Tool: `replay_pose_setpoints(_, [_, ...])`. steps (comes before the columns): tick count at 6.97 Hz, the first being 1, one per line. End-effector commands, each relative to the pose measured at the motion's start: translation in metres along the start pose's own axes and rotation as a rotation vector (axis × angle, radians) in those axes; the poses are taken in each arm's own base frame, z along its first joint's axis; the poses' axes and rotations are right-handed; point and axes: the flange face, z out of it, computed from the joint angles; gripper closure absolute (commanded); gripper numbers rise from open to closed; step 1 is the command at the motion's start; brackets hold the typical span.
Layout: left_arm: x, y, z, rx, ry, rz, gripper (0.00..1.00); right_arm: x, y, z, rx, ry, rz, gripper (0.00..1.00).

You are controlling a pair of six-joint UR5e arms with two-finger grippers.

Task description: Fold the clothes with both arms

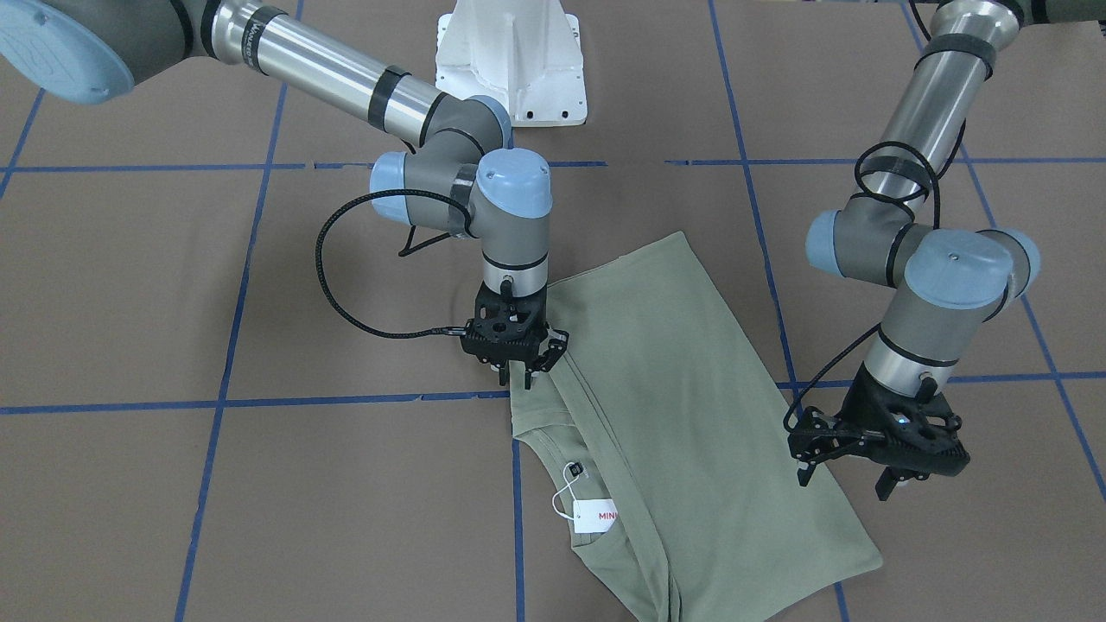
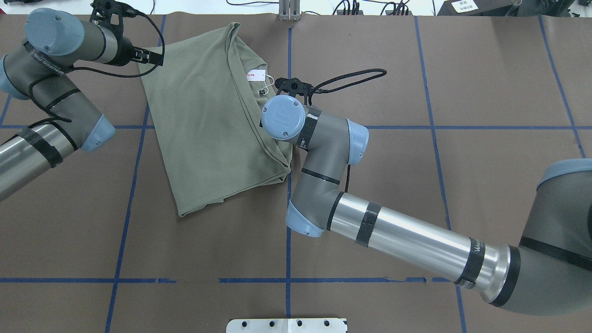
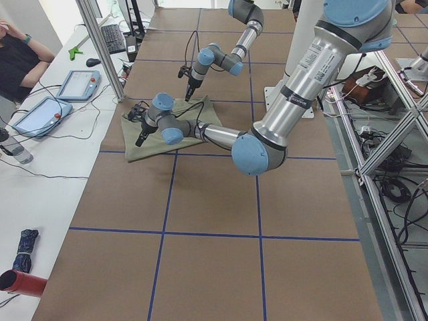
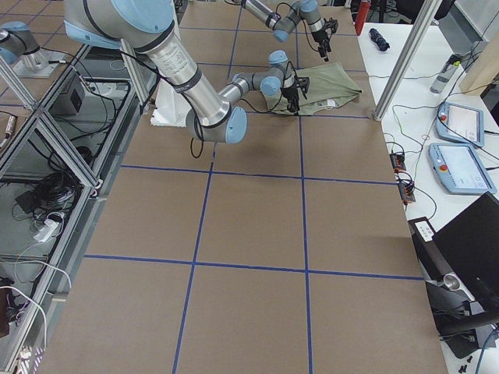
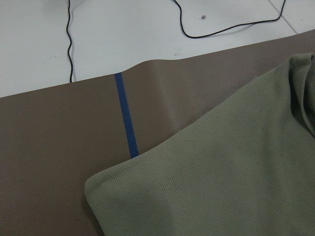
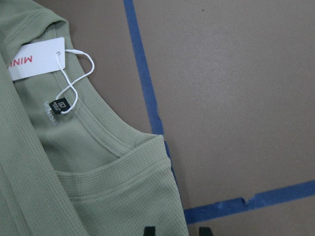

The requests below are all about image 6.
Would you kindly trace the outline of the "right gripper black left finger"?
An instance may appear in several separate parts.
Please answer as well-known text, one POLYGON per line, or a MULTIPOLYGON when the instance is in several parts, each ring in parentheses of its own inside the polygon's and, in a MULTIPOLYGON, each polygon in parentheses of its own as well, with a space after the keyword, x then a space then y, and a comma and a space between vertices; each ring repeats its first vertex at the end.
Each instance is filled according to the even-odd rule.
POLYGON ((144 236, 155 236, 156 235, 156 228, 155 226, 147 226, 144 229, 144 236))

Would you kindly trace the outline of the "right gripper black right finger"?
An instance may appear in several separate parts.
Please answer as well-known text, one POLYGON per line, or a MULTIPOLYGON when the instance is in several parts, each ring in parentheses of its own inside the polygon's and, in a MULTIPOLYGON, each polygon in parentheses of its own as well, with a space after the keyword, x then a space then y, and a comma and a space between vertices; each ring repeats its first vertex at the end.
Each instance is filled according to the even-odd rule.
POLYGON ((210 227, 200 227, 199 236, 213 236, 213 232, 210 227))

